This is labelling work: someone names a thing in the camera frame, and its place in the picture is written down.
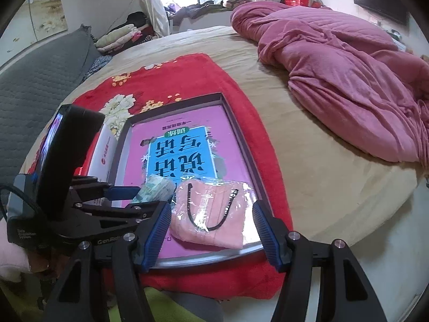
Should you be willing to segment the red tissue box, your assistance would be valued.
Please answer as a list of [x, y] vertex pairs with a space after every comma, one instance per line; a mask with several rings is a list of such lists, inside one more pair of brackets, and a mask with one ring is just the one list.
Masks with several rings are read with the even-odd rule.
[[74, 175], [97, 177], [98, 181], [106, 182], [116, 146], [116, 136], [106, 124], [103, 124], [87, 151], [83, 165], [76, 169]]

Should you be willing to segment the wall painting panels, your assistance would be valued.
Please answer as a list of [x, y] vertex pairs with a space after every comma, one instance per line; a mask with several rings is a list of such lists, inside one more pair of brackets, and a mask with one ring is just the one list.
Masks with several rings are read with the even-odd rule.
[[1, 36], [1, 64], [67, 30], [62, 0], [25, 0]]

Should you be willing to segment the red floral blanket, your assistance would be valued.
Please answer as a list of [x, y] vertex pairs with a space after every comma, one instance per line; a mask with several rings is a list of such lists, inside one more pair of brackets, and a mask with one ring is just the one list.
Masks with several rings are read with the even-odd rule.
[[[95, 89], [75, 99], [75, 104], [101, 112], [114, 132], [138, 114], [171, 109], [176, 103], [206, 94], [220, 93], [230, 105], [251, 151], [274, 214], [292, 224], [282, 173], [274, 148], [260, 116], [236, 82], [208, 55], [187, 54], [164, 63], [106, 79]], [[219, 107], [194, 114], [173, 116], [132, 129], [130, 156], [125, 179], [140, 182], [155, 174], [174, 181], [192, 174], [216, 177], [240, 185], [248, 178], [243, 161]], [[196, 234], [191, 242], [186, 230], [190, 223], [173, 221], [161, 247], [161, 257], [187, 254], [214, 254], [221, 248], [237, 248], [244, 239], [244, 221], [250, 210], [239, 210], [223, 187], [206, 206], [207, 223], [219, 225], [213, 234]], [[214, 299], [251, 297], [270, 299], [282, 286], [284, 277], [268, 263], [261, 251], [241, 259], [195, 269], [156, 271], [143, 278], [145, 286], [184, 291]]]

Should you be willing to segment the blue patterned pillow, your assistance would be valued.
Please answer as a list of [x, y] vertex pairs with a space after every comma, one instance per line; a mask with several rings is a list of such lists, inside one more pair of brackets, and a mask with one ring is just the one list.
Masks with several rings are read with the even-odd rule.
[[89, 77], [96, 74], [99, 70], [104, 68], [109, 62], [112, 60], [112, 56], [110, 55], [102, 55], [99, 56], [90, 66], [90, 69], [85, 73], [82, 82], [85, 82]]

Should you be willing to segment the grey tray with pink book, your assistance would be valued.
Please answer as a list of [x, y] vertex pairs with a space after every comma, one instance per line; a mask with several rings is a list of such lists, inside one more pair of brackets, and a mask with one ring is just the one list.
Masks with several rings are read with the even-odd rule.
[[220, 93], [159, 107], [126, 120], [108, 175], [115, 185], [141, 186], [156, 174], [245, 182], [257, 200], [268, 195], [236, 115]]

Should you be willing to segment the pink quilted comforter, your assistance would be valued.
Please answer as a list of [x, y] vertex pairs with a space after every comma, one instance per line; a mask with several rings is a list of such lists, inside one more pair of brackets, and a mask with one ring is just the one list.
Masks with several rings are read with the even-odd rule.
[[428, 64], [381, 28], [331, 9], [249, 2], [231, 16], [302, 107], [355, 148], [428, 166]]

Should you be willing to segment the beige bed sheet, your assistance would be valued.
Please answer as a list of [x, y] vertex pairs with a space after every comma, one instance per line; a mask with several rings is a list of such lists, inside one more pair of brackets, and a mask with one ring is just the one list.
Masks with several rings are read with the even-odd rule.
[[192, 53], [208, 54], [256, 108], [282, 170], [293, 225], [308, 238], [359, 242], [388, 221], [423, 178], [419, 164], [388, 164], [328, 132], [293, 100], [286, 72], [262, 65], [257, 48], [227, 26], [128, 49], [63, 101], [71, 103], [117, 74]]

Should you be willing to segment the grey quilted headboard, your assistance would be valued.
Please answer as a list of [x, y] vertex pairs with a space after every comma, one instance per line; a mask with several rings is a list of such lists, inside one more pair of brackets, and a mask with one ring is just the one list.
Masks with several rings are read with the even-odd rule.
[[100, 56], [82, 25], [28, 53], [1, 74], [1, 182], [19, 173], [37, 136]]

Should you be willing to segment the green floral tissue pack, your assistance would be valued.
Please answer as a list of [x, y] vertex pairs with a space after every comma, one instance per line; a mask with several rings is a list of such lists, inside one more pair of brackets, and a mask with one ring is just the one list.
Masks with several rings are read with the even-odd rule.
[[169, 178], [155, 174], [149, 175], [142, 184], [132, 203], [147, 203], [152, 201], [169, 201], [176, 189], [176, 184]]

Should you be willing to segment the stack of folded blankets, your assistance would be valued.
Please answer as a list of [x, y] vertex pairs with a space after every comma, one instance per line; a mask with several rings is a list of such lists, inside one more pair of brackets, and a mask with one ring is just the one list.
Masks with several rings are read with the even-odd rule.
[[95, 47], [102, 54], [113, 54], [138, 42], [150, 41], [153, 28], [149, 24], [137, 27], [128, 24], [105, 34], [95, 42]]

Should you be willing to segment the pink cloth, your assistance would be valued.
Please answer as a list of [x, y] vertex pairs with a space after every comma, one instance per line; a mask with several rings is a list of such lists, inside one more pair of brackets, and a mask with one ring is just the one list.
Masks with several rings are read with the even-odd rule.
[[242, 249], [259, 241], [252, 220], [256, 200], [245, 182], [189, 177], [177, 186], [170, 232], [186, 243]]

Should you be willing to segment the clothes on window sill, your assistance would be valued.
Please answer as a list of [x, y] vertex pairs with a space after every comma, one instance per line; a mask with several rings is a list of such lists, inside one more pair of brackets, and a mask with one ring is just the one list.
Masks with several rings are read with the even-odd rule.
[[184, 18], [188, 17], [192, 20], [197, 19], [206, 14], [232, 11], [236, 7], [252, 2], [252, 0], [227, 0], [215, 3], [213, 0], [208, 0], [203, 4], [191, 4], [187, 7], [179, 7], [176, 10], [172, 9], [172, 5], [165, 7], [168, 19], [173, 22], [173, 25], [180, 25]]

